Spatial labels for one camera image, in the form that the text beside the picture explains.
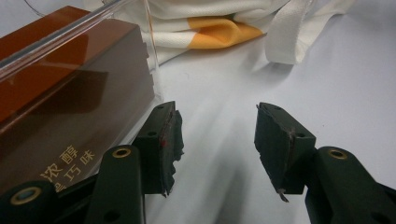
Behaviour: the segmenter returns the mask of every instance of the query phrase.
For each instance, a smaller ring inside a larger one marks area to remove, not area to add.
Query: brown box
[[[64,7],[1,38],[0,60],[88,13]],[[112,19],[1,78],[0,194],[37,179],[59,191],[91,175],[153,98],[138,26]]]

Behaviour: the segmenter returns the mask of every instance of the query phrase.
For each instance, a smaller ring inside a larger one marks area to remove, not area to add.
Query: orange stripe
[[[191,29],[199,30],[189,49],[221,49],[262,35],[262,31],[225,17],[188,18]]]

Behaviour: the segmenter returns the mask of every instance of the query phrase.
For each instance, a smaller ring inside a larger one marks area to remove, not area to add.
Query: white table surface
[[[15,14],[23,7],[0,2],[0,36],[36,17]],[[396,2],[357,1],[298,65],[268,63],[264,44],[191,50],[161,66],[164,100],[184,119],[185,155],[172,194],[147,196],[148,223],[309,223],[304,196],[283,203],[262,167],[253,144],[259,102],[283,107],[317,147],[349,150],[396,189]]]

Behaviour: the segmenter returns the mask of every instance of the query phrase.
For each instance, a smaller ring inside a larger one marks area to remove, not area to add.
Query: transparent plastic box
[[[46,179],[61,191],[94,174],[162,102],[145,1],[23,3],[36,16],[0,38],[0,194]],[[145,15],[138,25],[131,8]]]

